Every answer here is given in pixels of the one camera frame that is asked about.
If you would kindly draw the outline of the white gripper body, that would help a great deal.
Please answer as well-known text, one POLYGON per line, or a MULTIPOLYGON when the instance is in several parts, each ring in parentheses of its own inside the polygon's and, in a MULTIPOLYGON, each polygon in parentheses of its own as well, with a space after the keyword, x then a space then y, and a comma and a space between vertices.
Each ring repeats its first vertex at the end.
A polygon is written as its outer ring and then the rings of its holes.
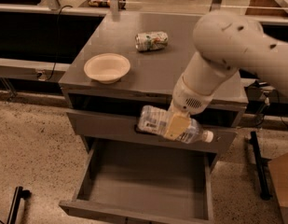
POLYGON ((184 116, 202 113, 212 101, 213 95, 201 95, 190 89, 180 76, 172 93, 169 110, 173 113, 182 113, 184 116))

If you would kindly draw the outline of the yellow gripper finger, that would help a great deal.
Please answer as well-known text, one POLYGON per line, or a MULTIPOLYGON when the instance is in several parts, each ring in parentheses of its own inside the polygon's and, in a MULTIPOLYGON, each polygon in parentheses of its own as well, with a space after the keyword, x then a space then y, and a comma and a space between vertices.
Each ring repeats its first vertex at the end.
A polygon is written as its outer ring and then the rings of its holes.
POLYGON ((163 136, 166 139, 176 140, 182 133, 184 133, 191 123, 189 116, 184 116, 181 113, 174 113, 168 122, 167 128, 163 136))

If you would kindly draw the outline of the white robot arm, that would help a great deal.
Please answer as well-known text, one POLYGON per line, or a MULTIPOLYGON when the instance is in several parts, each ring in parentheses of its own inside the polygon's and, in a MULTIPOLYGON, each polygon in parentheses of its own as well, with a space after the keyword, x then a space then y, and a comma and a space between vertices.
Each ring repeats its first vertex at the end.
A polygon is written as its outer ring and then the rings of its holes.
POLYGON ((216 90, 240 69, 269 82, 288 99, 288 42, 266 35, 258 21, 211 11, 197 21, 192 38, 196 52, 173 89, 165 138, 183 134, 190 117, 203 112, 216 90))

